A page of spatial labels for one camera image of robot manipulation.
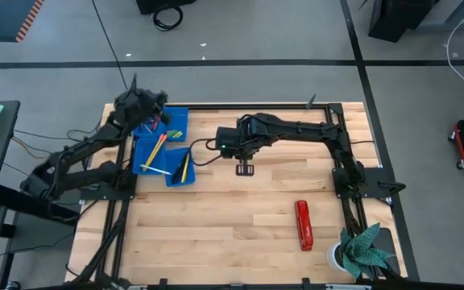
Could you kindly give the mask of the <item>white plant pot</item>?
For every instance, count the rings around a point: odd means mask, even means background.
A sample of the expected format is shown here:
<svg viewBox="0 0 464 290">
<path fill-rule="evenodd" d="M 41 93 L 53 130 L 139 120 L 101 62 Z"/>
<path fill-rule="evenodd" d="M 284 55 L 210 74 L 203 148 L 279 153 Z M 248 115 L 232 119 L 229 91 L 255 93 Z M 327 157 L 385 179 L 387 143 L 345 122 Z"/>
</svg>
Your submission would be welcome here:
<svg viewBox="0 0 464 290">
<path fill-rule="evenodd" d="M 335 270 L 346 272 L 346 269 L 338 262 L 338 250 L 341 243 L 331 245 L 325 254 L 327 263 Z"/>
</svg>

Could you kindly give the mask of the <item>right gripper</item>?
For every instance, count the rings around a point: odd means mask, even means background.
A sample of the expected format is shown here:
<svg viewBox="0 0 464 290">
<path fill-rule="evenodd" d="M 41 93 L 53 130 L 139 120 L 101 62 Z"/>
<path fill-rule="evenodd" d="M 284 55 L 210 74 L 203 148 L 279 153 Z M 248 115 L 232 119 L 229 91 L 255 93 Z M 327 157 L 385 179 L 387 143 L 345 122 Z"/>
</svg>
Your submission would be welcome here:
<svg viewBox="0 0 464 290">
<path fill-rule="evenodd" d="M 216 133 L 216 148 L 224 159 L 237 159 L 237 176 L 253 176 L 255 166 L 248 160 L 267 144 L 267 137 L 261 130 L 267 128 L 266 114 L 245 114 L 236 122 L 236 127 L 220 126 Z"/>
</svg>

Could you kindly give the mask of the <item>thick black marker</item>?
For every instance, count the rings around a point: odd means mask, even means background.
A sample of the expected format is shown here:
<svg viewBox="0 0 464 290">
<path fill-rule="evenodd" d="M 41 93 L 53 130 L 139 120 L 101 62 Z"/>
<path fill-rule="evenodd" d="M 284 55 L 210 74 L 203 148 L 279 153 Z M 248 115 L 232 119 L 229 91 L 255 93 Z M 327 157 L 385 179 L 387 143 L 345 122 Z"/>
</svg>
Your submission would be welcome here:
<svg viewBox="0 0 464 290">
<path fill-rule="evenodd" d="M 183 165 L 184 164 L 184 158 L 185 158 L 185 155 L 182 158 L 180 164 L 178 165 L 178 167 L 175 170 L 175 173 L 172 176 L 172 184 L 179 184 L 180 183 L 180 179 L 181 179 L 182 171 L 183 171 L 183 167 L 184 167 L 184 165 Z"/>
</svg>

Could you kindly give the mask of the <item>red stapler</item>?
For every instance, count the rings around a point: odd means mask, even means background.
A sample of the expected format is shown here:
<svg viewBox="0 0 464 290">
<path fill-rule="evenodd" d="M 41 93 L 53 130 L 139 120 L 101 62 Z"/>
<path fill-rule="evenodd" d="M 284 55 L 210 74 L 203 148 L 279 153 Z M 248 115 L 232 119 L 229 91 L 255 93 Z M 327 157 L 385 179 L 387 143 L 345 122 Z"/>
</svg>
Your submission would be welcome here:
<svg viewBox="0 0 464 290">
<path fill-rule="evenodd" d="M 302 251 L 313 249 L 313 228 L 307 201 L 299 200 L 295 202 L 296 226 Z"/>
</svg>

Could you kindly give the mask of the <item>black mat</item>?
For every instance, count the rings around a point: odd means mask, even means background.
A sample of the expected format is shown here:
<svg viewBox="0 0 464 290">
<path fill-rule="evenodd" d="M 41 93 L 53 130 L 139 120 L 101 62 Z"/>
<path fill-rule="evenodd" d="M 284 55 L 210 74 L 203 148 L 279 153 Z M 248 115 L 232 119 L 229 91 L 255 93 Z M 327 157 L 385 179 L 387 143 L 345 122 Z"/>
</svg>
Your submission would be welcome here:
<svg viewBox="0 0 464 290">
<path fill-rule="evenodd" d="M 392 232 L 388 228 L 381 228 L 376 236 L 373 246 L 376 249 L 392 254 L 392 257 L 385 260 L 386 264 L 396 273 L 400 274 L 400 266 L 396 257 L 396 248 L 392 238 Z"/>
</svg>

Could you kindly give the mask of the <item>grey metal furniture base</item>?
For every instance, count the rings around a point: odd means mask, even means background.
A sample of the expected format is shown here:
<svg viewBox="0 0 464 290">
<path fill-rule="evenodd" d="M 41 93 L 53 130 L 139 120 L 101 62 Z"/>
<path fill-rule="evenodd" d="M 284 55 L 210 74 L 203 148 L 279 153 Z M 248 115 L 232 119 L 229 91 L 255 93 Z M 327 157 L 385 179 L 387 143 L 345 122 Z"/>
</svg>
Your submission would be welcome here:
<svg viewBox="0 0 464 290">
<path fill-rule="evenodd" d="M 443 21 L 423 20 L 415 29 L 419 33 L 464 31 L 464 0 Z"/>
</svg>

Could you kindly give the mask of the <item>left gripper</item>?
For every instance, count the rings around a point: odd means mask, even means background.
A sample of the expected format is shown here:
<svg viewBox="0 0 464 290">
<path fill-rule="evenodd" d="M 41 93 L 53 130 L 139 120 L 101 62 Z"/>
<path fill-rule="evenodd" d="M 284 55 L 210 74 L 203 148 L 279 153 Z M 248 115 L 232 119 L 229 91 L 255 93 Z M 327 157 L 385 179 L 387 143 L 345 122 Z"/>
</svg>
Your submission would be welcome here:
<svg viewBox="0 0 464 290">
<path fill-rule="evenodd" d="M 160 116 L 160 121 L 168 125 L 171 115 L 160 115 L 160 106 L 167 102 L 168 94 L 164 91 L 153 93 L 145 89 L 128 90 L 114 100 L 113 122 L 119 126 L 138 126 L 149 118 Z"/>
</svg>

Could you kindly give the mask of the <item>green paper plant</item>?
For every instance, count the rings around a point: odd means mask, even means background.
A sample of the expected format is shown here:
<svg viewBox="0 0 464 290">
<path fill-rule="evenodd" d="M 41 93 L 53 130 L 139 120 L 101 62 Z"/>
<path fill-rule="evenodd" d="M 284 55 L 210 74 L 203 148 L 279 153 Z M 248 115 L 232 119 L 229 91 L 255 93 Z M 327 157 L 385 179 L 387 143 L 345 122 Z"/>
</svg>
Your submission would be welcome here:
<svg viewBox="0 0 464 290">
<path fill-rule="evenodd" d="M 361 234 L 351 237 L 346 228 L 340 233 L 340 246 L 338 254 L 342 262 L 342 267 L 348 271 L 355 280 L 362 275 L 366 275 L 369 280 L 373 280 L 375 273 L 372 267 L 388 269 L 387 259 L 395 257 L 394 254 L 381 250 L 373 246 L 373 242 L 380 232 L 380 224 L 376 223 Z"/>
</svg>

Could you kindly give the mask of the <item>black equipment case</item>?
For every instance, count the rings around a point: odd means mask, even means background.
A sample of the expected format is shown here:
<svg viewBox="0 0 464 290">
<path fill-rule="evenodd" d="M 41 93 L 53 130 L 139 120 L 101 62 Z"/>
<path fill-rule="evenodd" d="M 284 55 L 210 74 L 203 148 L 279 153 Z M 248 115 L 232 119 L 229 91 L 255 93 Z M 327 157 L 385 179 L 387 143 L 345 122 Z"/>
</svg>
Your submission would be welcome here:
<svg viewBox="0 0 464 290">
<path fill-rule="evenodd" d="M 374 0 L 368 35 L 396 43 L 403 34 L 418 28 L 440 0 Z"/>
</svg>

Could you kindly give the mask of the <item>black teleoperation device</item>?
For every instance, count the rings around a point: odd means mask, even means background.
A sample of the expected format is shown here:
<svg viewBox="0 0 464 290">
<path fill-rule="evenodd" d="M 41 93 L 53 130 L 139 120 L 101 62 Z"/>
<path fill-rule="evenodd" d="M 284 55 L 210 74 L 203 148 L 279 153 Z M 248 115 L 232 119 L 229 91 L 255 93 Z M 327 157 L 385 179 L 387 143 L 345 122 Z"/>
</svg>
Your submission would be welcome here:
<svg viewBox="0 0 464 290">
<path fill-rule="evenodd" d="M 128 290 L 132 283 L 124 278 L 112 278 L 107 274 L 102 274 L 95 278 L 95 283 L 100 284 L 105 290 Z"/>
</svg>

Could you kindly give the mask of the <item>black floor box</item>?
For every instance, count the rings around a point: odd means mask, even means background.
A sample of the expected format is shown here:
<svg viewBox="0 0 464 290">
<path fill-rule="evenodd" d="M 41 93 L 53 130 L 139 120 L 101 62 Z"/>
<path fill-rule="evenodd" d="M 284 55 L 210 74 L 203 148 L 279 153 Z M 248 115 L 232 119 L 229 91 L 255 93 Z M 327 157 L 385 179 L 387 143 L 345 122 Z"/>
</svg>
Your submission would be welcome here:
<svg viewBox="0 0 464 290">
<path fill-rule="evenodd" d="M 161 8 L 193 4 L 196 0 L 135 0 L 141 15 L 152 14 Z"/>
</svg>

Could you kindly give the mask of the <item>black table frame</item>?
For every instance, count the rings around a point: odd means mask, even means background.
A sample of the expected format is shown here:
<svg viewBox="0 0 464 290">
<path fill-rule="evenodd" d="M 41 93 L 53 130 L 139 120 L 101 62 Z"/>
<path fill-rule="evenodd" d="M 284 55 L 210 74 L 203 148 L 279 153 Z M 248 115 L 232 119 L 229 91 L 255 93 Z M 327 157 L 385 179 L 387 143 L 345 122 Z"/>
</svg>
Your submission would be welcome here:
<svg viewBox="0 0 464 290">
<path fill-rule="evenodd" d="M 324 122 L 329 112 L 304 105 L 193 104 L 185 144 L 197 161 L 196 181 L 168 187 L 161 175 L 141 176 L 129 205 L 119 275 L 134 284 L 349 283 L 347 272 L 326 261 L 345 225 L 334 193 L 334 162 L 319 143 L 281 141 L 253 159 L 255 174 L 235 174 L 236 161 L 205 148 L 220 126 L 244 114 Z M 302 251 L 295 202 L 305 200 L 313 249 Z"/>
</svg>

